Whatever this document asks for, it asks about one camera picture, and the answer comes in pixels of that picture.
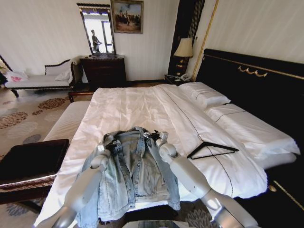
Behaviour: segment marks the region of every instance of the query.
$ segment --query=black stripe on sheet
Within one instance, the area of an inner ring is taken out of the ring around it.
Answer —
[[[230,114],[235,114],[235,113],[226,113],[226,114],[223,114],[223,115],[221,115],[220,117],[219,117],[219,119],[222,117],[222,116],[224,116],[224,115],[230,115]]]
[[[169,96],[169,94],[167,94],[167,92],[166,92],[163,88],[161,88],[161,89],[162,89],[162,90],[165,92],[165,94],[166,94],[166,95],[175,103],[175,101]],[[183,111],[176,103],[175,103],[175,105],[182,111],[182,113],[184,113],[184,111]],[[199,132],[196,130],[194,124],[191,122],[191,120],[189,119],[189,117],[188,117],[185,113],[184,113],[184,115],[187,117],[187,119],[189,120],[189,122],[192,124],[192,126],[193,126],[193,128],[195,129],[196,133],[198,134],[198,137],[200,138],[200,140],[204,141],[204,140],[200,137]],[[219,159],[212,153],[212,151],[210,150],[210,148],[209,148],[209,147],[207,147],[207,148],[209,149],[210,153],[212,154],[212,157],[214,157],[214,158],[220,163],[220,165],[223,167],[223,169],[224,169],[226,175],[228,176],[228,179],[229,179],[230,185],[231,185],[231,197],[232,197],[232,195],[233,195],[233,185],[232,185],[231,178],[230,178],[230,176],[229,176],[228,173],[227,173],[227,170],[225,169],[224,165],[219,161]]]
[[[208,150],[210,151],[210,153],[212,154],[212,156],[213,156],[216,160],[218,160],[218,158],[212,153],[211,149],[210,149],[208,146],[207,146],[207,148],[208,148]],[[230,176],[228,175],[228,173],[227,173],[225,167],[223,166],[223,164],[222,164],[219,160],[218,160],[218,162],[219,162],[220,165],[223,167],[223,169],[224,169],[226,175],[228,176],[228,179],[229,179],[229,182],[230,182],[230,185],[231,185],[231,197],[232,197],[232,195],[233,195],[233,185],[232,185],[232,181],[231,181]]]
[[[161,88],[161,89],[162,89],[162,90],[165,92],[165,94],[173,101],[173,99],[167,94],[167,92],[166,92],[163,88]],[[175,103],[175,105],[181,110],[182,113],[184,113],[184,111],[183,111],[176,103]],[[194,130],[195,130],[196,133],[198,134],[199,139],[200,139],[201,141],[203,141],[203,139],[200,137],[199,132],[196,130],[194,124],[191,122],[191,120],[188,118],[188,116],[187,116],[185,113],[184,113],[184,115],[185,115],[185,117],[187,117],[187,119],[189,120],[189,122],[192,124]]]
[[[196,96],[195,100],[197,100],[197,99],[198,99],[198,96],[199,96],[200,94],[214,93],[214,92],[216,92],[216,91],[209,91],[209,92],[199,93],[199,94]]]

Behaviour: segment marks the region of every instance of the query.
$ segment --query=headboard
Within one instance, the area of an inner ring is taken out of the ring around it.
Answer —
[[[304,152],[304,64],[205,49],[196,81],[290,135]]]

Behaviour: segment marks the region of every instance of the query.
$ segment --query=wall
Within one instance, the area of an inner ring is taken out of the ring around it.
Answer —
[[[1,0],[0,53],[15,71],[43,74],[45,64],[90,55],[77,2],[110,0]],[[179,0],[144,0],[143,34],[114,33],[128,80],[167,73]]]
[[[203,12],[199,24],[204,35],[214,3],[205,2],[209,18]],[[219,0],[204,48],[304,63],[303,11],[300,0]],[[188,73],[193,73],[196,60],[197,55],[190,60]]]

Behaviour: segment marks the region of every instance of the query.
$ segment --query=cushion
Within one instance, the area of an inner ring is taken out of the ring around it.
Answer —
[[[7,81],[9,82],[22,82],[28,80],[28,76],[24,72],[8,71],[5,74]]]
[[[203,110],[230,102],[226,96],[201,82],[185,83],[180,85],[180,88],[193,103]]]
[[[45,75],[60,75],[61,73],[64,73],[71,68],[71,63],[69,60],[66,60],[58,65],[45,65]]]
[[[89,104],[90,101],[76,101],[71,103],[43,141],[62,138],[72,140],[86,114]]]
[[[70,78],[70,74],[70,70],[67,70],[55,77],[55,81],[68,80]]]
[[[212,107],[205,113],[243,143],[256,159],[264,159],[268,154],[300,154],[293,138],[234,104]]]
[[[56,77],[55,75],[29,76],[28,81],[7,82],[5,86],[7,88],[69,86],[68,80],[55,81]]]

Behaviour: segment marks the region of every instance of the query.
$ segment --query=white pillow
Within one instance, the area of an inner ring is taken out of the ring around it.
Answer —
[[[234,104],[212,107],[205,113],[256,159],[265,159],[269,154],[300,154],[293,138]]]
[[[190,100],[203,110],[230,102],[226,96],[201,82],[185,83],[180,85],[180,88]]]
[[[29,79],[24,72],[8,71],[4,76],[9,82],[23,82]]]
[[[70,70],[67,70],[66,72],[61,73],[57,77],[55,77],[55,81],[62,81],[62,80],[68,80],[70,78]]]
[[[45,75],[60,75],[61,73],[66,72],[71,68],[70,61],[66,61],[62,63],[61,65],[45,65],[46,73]]]

